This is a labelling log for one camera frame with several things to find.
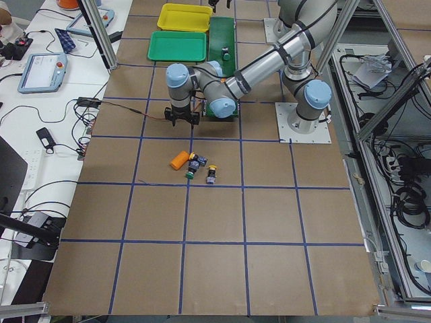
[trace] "orange cylinder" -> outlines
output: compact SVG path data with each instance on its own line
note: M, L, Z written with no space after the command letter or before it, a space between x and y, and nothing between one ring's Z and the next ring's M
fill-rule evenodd
M77 0L57 0L57 5L66 10L76 10L79 8Z
M170 162L170 165L175 170L179 170L185 163L187 163L189 156L189 153L183 150Z

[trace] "yellow tray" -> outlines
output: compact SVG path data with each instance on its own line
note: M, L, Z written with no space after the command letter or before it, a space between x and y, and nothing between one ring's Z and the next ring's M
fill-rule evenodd
M160 12L157 26L163 30L206 32L212 14L212 8L204 5L166 3Z

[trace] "blue joint cap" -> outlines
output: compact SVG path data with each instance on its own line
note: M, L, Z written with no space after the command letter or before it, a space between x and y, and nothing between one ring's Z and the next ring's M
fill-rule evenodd
M235 101L228 98L214 100L209 104L209 108L218 118L227 118L234 113L236 109Z
M207 63L210 64L215 69L215 71L217 72L218 76L223 76L222 66L220 65L219 62L217 62L217 61L209 61Z
M324 81L313 79L305 85L304 95L305 100L313 108L323 110L331 100L332 91Z
M169 65L166 70L166 84L168 87L180 87L187 82L188 78L189 70L183 64L175 63Z

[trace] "white desk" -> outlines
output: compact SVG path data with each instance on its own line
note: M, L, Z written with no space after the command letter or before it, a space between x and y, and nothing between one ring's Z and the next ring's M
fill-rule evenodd
M113 9L115 17L107 27L108 34L123 30L128 12L130 10L132 0L103 0L103 7ZM51 9L61 11L67 15L76 16L79 11L64 11L60 9L55 0L46 0L42 5L43 9ZM49 46L49 50L53 52L61 52L61 45L58 41L55 28L65 29L71 19L61 15L41 11L36 14L31 24L26 29L27 32L48 30L56 38ZM22 73L26 65L27 58L30 54L44 53L47 44L53 39L49 33L31 33L31 38L34 39L27 53L21 61L14 61L7 67L0 68L0 77L12 74ZM91 56L96 50L96 45L92 38L80 36L76 43L82 41L88 42L84 51L76 52L77 55ZM117 51L119 42L113 44L114 50ZM65 106L68 101L76 99L79 96L93 97L101 87L108 81L109 74L102 62L98 52L90 58L74 57L67 55L69 64L67 66L66 76L62 86L57 92L44 94L20 94L17 91L19 77L10 77L4 79L0 83L0 101L3 102L3 107L0 108L0 118L11 111L14 107L20 105L35 106L40 111L40 115L44 120L61 120ZM98 98L102 98L104 89L98 94ZM43 149L36 131L42 127L46 127L57 143L76 147L71 136L71 128L77 120L73 112L73 103L67 107L65 120L60 123L46 124L40 121L35 110L30 108L18 108L9 114L0 125L0 135L19 153L29 149ZM80 122L75 133L79 136L84 131L84 125ZM82 162L77 160L77 154L65 147L55 148L54 155L44 153L42 159L42 169L37 179L36 187L39 187L48 182L56 180L77 180L81 172ZM46 186L41 191L37 192L26 205L27 207L45 201L59 201L70 205L75 192L75 185L71 183L60 183ZM25 194L21 194L15 210L20 211L24 205ZM49 209L68 213L67 207L61 205L49 205ZM12 232L5 230L3 237L10 238ZM11 243L5 240L0 240L0 258L7 258ZM3 260L0 263L0 268L3 268L6 262ZM23 261L25 265L29 265L30 261ZM11 271L8 275L8 280L3 296L2 305L11 303L20 283L25 275L25 268L18 262L12 262ZM0 274L0 283L3 281L5 271Z

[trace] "tablet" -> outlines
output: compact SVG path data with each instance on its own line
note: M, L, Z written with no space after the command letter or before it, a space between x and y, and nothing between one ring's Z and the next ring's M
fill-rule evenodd
M102 18L103 26L105 28L109 25L109 23L114 19L114 10L98 8L100 17ZM92 36L90 29L88 28L87 22L83 17L82 13L80 13L76 18L66 27L68 32L73 34L83 35L83 36Z
M64 52L31 54L18 91L23 94L57 91L63 82L66 66L67 57Z

